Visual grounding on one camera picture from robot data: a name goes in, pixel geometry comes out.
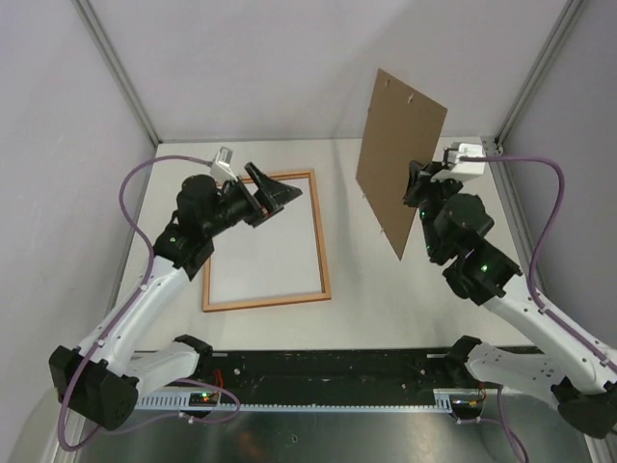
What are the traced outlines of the brown frame backing board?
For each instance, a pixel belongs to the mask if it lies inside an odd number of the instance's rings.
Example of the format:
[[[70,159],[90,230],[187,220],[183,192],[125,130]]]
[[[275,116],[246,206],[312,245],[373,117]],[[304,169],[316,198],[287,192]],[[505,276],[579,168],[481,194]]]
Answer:
[[[394,254],[402,259],[415,211],[404,205],[409,165],[433,159],[447,109],[378,69],[367,109],[356,180]]]

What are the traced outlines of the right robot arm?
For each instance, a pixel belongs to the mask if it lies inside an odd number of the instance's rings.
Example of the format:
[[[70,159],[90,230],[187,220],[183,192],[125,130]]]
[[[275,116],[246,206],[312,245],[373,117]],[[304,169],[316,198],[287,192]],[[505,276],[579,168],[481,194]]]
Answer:
[[[456,387],[473,380],[533,396],[577,431],[602,439],[616,429],[616,351],[529,284],[521,268],[486,238],[494,224],[481,199],[465,194],[455,164],[409,165],[403,202],[417,210],[428,258],[451,290],[505,320],[536,347],[514,354],[463,336],[444,363]]]

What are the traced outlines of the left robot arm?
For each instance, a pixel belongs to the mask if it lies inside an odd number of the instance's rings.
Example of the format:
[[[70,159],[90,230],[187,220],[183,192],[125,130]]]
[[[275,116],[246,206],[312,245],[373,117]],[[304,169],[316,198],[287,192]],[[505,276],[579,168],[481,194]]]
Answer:
[[[135,358],[146,331],[188,286],[214,252],[216,236],[240,222],[256,228],[299,198],[301,189],[245,166],[250,190],[226,163],[186,178],[170,222],[148,248],[148,263],[130,295],[76,347],[59,346],[49,358],[61,411],[73,411],[113,431],[142,397],[186,379],[199,386],[213,373],[209,344],[191,336]]]

